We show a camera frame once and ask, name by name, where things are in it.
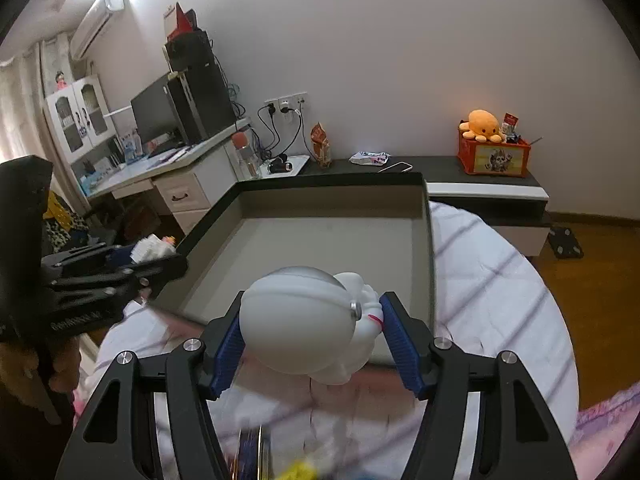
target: orange octopus plush toy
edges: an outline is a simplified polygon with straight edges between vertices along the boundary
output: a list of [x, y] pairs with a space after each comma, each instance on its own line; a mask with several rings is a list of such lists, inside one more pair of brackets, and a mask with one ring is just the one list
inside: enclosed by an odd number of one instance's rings
[[468, 122], [460, 123], [458, 129], [465, 139], [475, 139], [478, 142], [487, 142], [488, 139], [497, 144], [507, 140], [507, 136], [500, 133], [498, 119], [484, 110], [471, 112]]

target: white tablecloth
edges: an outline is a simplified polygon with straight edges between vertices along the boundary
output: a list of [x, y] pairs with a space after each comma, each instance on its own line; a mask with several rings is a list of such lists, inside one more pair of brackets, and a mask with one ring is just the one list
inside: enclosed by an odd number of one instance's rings
[[[436, 265], [435, 335], [467, 352], [495, 356], [511, 349], [548, 402], [565, 440], [578, 411], [578, 381], [562, 315], [533, 266], [477, 216], [430, 203]], [[121, 351], [139, 357], [169, 351], [182, 341], [152, 311], [137, 303], [100, 346], [94, 388]], [[388, 372], [388, 382], [397, 385]], [[400, 478], [414, 443], [424, 402], [367, 378], [326, 387], [306, 377], [280, 376], [244, 362], [234, 384], [209, 403], [223, 450], [233, 453], [238, 429], [268, 424], [274, 469], [312, 453], [323, 472], [336, 478]], [[479, 394], [470, 394], [456, 478], [468, 478], [478, 427]], [[166, 403], [156, 397], [159, 445], [166, 478], [176, 478]]]

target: beige curtain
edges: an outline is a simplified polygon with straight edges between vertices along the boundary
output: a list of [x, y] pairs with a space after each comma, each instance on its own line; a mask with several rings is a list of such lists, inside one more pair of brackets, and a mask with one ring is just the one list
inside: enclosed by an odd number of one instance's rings
[[37, 155], [53, 163], [51, 189], [78, 214], [89, 209], [71, 168], [57, 152], [44, 115], [42, 44], [0, 66], [0, 162]]

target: wall socket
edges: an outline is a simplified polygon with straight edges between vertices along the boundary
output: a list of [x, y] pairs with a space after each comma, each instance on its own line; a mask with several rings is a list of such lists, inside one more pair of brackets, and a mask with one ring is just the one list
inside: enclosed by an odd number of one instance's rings
[[297, 94], [283, 95], [277, 99], [267, 99], [264, 104], [273, 104], [277, 111], [280, 111], [280, 105], [283, 101], [289, 102], [289, 108], [300, 108], [301, 105], [309, 106], [309, 97], [306, 92], [299, 92]]

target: cartoon picture on box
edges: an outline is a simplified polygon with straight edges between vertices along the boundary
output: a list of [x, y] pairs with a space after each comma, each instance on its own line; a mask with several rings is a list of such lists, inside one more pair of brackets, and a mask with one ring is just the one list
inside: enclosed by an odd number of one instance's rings
[[478, 146], [474, 171], [477, 173], [517, 174], [522, 172], [523, 151], [501, 146]]

